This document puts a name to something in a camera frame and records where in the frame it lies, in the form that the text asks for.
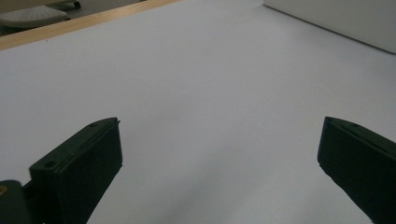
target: white table surface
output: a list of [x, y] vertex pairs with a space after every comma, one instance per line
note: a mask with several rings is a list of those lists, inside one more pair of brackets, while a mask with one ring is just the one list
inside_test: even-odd
[[0, 178], [117, 116], [89, 223], [371, 221], [319, 168], [325, 116], [396, 140], [396, 56], [262, 0], [184, 0], [0, 51]]

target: floor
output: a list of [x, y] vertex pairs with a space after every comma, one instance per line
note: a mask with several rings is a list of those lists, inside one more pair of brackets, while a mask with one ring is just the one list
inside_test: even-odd
[[[94, 13], [107, 11], [116, 7], [124, 7], [134, 3], [140, 2], [140, 0], [79, 0], [81, 3], [80, 9], [75, 9], [73, 4], [61, 4], [51, 6], [67, 13], [67, 15], [73, 20], [75, 18], [88, 16]], [[22, 32], [22, 29], [14, 29], [4, 27], [0, 25], [0, 35], [11, 35], [17, 32]]]

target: gray object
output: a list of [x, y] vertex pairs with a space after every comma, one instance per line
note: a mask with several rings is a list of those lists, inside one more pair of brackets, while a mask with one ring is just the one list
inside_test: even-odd
[[14, 28], [36, 28], [69, 19], [67, 13], [46, 6], [0, 14], [0, 24]]

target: wooden edge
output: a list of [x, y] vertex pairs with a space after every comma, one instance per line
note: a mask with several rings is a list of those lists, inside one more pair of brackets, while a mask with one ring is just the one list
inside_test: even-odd
[[64, 35], [76, 30], [84, 29], [106, 21], [113, 21], [118, 18], [126, 17], [138, 12], [162, 7], [180, 0], [148, 0], [126, 7], [119, 7], [92, 14], [86, 17], [77, 18], [71, 21], [63, 21], [48, 26], [39, 27], [13, 35], [0, 36], [0, 50], [10, 49], [20, 45], [33, 43], [39, 40], [54, 37], [56, 35]]

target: wooden table edge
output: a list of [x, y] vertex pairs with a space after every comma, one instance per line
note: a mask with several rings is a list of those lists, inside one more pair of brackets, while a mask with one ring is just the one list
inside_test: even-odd
[[119, 7], [70, 21], [63, 21], [56, 24], [16, 33], [13, 35], [0, 36], [0, 50], [14, 48], [57, 35], [64, 35], [76, 30], [94, 26], [96, 24], [113, 21], [115, 19], [126, 17], [156, 7], [166, 6], [179, 1], [181, 0], [148, 0], [126, 7]]

